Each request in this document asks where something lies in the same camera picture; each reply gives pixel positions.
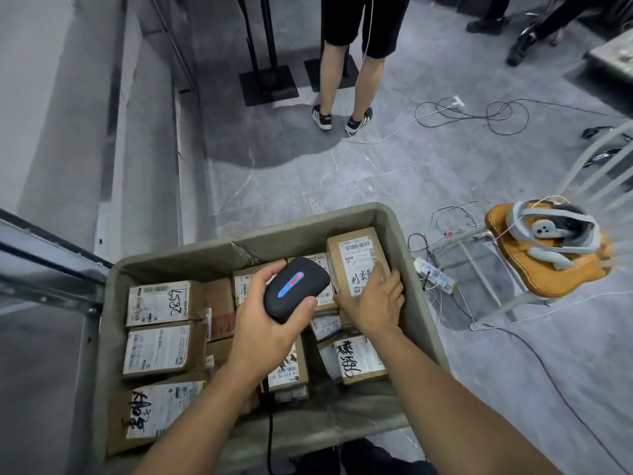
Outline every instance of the handheld barcode scanner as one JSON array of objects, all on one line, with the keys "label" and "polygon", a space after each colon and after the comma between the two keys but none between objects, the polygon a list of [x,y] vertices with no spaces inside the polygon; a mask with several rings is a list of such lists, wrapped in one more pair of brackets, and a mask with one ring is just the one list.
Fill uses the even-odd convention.
[{"label": "handheld barcode scanner", "polygon": [[268,284],[264,309],[283,325],[306,296],[318,296],[329,284],[330,276],[321,265],[298,256]]}]

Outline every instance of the black metal base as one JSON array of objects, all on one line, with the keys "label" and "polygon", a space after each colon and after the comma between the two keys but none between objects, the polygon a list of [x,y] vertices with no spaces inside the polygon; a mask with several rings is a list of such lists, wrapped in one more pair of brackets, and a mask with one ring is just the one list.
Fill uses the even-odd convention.
[{"label": "black metal base", "polygon": [[242,85],[242,95],[246,106],[263,105],[264,103],[288,100],[299,96],[297,85],[294,84],[288,65],[280,66],[277,72],[279,78],[275,83],[275,76],[270,68],[259,71],[261,91],[259,91],[257,79],[252,71],[239,74],[239,82]]},{"label": "black metal base", "polygon": [[[308,72],[308,78],[310,78],[310,85],[312,85],[312,91],[319,93],[321,91],[321,58],[312,58],[312,60],[305,60],[306,71]],[[356,80],[358,79],[358,68],[351,55],[347,55],[347,75],[343,74],[340,88],[351,88],[356,86]]]}]

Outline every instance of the person's right hand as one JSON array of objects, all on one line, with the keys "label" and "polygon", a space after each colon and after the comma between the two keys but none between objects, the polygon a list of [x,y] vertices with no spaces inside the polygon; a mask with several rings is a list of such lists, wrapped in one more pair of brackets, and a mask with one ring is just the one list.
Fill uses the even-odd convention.
[{"label": "person's right hand", "polygon": [[400,309],[405,303],[400,272],[385,276],[382,263],[376,262],[360,296],[334,295],[334,301],[352,323],[370,340],[398,328]]}]

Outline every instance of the black sneaker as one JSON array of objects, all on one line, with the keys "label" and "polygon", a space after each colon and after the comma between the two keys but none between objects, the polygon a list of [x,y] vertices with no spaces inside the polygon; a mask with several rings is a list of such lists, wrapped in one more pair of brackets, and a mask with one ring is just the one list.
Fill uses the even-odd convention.
[{"label": "black sneaker", "polygon": [[316,124],[321,130],[331,130],[332,129],[332,115],[322,115],[321,114],[321,105],[315,105],[312,109],[312,118],[315,119]]},{"label": "black sneaker", "polygon": [[363,117],[361,121],[354,121],[354,119],[350,117],[349,121],[347,122],[347,125],[345,126],[345,130],[347,131],[348,134],[353,135],[357,131],[359,131],[362,127],[369,125],[373,116],[374,116],[374,111],[372,110],[372,107],[369,107],[365,111],[365,116]]},{"label": "black sneaker", "polygon": [[514,45],[510,47],[510,53],[506,58],[506,63],[510,66],[518,66],[525,59],[529,47],[536,43],[536,35],[534,31],[527,30],[522,33]]},{"label": "black sneaker", "polygon": [[498,37],[503,31],[503,25],[506,24],[505,18],[493,18],[493,19],[478,19],[477,21],[471,21],[466,25],[466,31],[469,33],[485,33],[487,35],[494,35]]}]

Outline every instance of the gray tile floor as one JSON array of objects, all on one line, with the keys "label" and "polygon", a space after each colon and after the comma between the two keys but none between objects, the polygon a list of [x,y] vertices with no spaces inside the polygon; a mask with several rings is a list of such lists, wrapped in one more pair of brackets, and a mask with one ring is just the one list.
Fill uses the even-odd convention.
[{"label": "gray tile floor", "polygon": [[[343,130],[353,90],[340,90],[334,129],[322,133],[310,118],[317,96],[308,87],[305,59],[318,55],[319,0],[270,0],[277,50],[299,87],[299,98],[246,108],[237,73],[250,70],[243,20],[235,0],[191,0],[194,50],[208,149],[211,217],[217,236],[250,231],[342,207],[380,201],[398,215],[405,234],[426,231],[434,210],[477,198],[490,203],[542,197],[586,147],[584,128],[616,119],[529,105],[521,134],[501,137],[483,121],[427,129],[414,124],[376,145],[350,143]],[[514,9],[534,4],[515,0]],[[257,0],[248,0],[256,49],[265,37]],[[412,0],[398,50],[388,60],[373,103],[374,122],[359,133],[377,141],[413,119],[418,103],[459,94],[467,111],[481,113],[495,100],[528,97],[610,112],[565,75],[582,63],[596,40],[572,25],[557,48],[539,46],[520,67],[504,63],[519,27],[499,38],[469,35],[468,18],[451,9]],[[360,40],[352,45],[360,65]],[[429,123],[441,118],[429,117]],[[500,125],[514,130],[516,120]],[[472,211],[483,215],[476,206]],[[455,229],[465,221],[452,218]],[[431,241],[439,238],[429,229]],[[473,251],[508,298],[512,286],[485,247]],[[477,315],[493,307],[464,261],[451,254],[458,279]],[[569,303],[590,295],[624,292],[631,274],[614,271],[582,287]],[[527,306],[507,326],[533,344],[570,404],[620,461],[633,469],[633,320],[630,295],[594,298],[548,315]],[[562,404],[534,355],[502,332],[474,333],[451,300],[444,299],[439,331],[453,368],[466,387],[515,424],[568,474],[616,474],[618,467]],[[412,433],[384,434],[377,443],[394,455],[422,456]]]}]

